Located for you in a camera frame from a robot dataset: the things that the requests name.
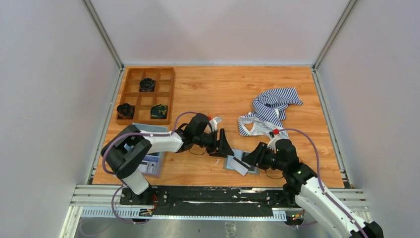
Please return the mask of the grey card holder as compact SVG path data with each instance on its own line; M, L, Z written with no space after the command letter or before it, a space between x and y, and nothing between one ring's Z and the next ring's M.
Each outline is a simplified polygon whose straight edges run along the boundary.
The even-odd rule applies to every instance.
M223 168L228 171L235 171L238 174L245 175L259 175L260 170L255 166L251 166L243 161L243 158L249 154L249 152L233 149L234 155L228 155L224 159Z

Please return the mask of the silver grey credit card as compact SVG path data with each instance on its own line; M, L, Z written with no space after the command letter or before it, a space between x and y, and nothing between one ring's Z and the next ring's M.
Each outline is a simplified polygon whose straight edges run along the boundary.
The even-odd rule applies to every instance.
M242 162L236 157L233 157L229 162L228 166L230 166L233 170L238 172L240 175L245 176L246 173L250 170L251 166Z

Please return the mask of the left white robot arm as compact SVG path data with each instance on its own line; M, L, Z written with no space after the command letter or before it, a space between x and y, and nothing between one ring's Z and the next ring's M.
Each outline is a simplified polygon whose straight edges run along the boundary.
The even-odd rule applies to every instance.
M217 127L221 117L210 119L202 113L191 114L193 117L189 123L175 126L168 132L143 131L135 125L129 125L102 149L103 170L115 175L129 187L138 204L148 204L152 198L149 189L151 185L138 169L146 155L160 152L181 153L198 145L205 148L210 156L234 156L225 130Z

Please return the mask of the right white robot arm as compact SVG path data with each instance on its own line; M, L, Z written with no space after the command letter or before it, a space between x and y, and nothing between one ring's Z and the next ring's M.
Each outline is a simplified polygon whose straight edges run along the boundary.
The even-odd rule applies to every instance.
M299 206L309 212L334 238L382 238L383 229L367 222L332 194L320 176L299 160L289 139L279 139L274 148L259 143L243 162L262 170L282 171L286 183L283 200L289 207Z

